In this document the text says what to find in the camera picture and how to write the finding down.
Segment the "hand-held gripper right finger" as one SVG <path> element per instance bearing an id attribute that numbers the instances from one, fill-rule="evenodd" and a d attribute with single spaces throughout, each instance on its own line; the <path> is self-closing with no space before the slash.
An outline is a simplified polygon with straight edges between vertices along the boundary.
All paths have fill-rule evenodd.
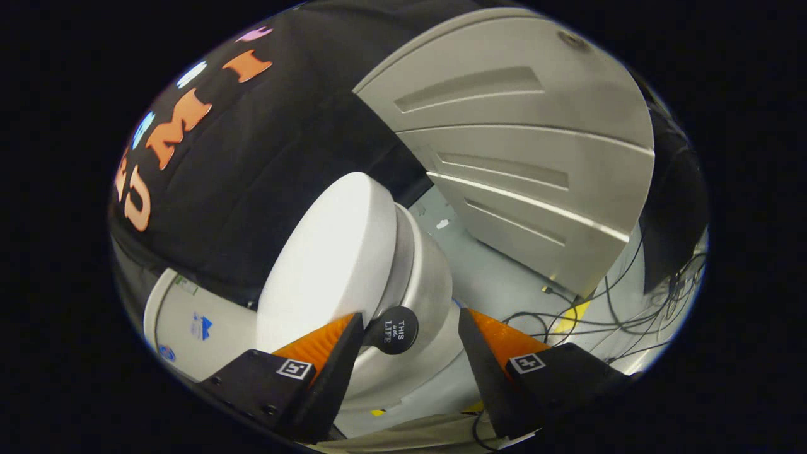
<path id="1" fill-rule="evenodd" d="M 614 404 L 631 383 L 628 374 L 574 343 L 551 347 L 472 308 L 460 310 L 458 335 L 499 437 L 587 419 Z"/>

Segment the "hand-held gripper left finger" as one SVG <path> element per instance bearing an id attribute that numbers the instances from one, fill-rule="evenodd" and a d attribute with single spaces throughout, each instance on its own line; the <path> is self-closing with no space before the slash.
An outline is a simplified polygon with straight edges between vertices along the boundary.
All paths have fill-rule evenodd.
<path id="1" fill-rule="evenodd" d="M 352 313 L 274 353 L 248 349 L 199 390 L 262 430 L 319 443 L 340 411 L 364 336 L 363 316 Z"/>

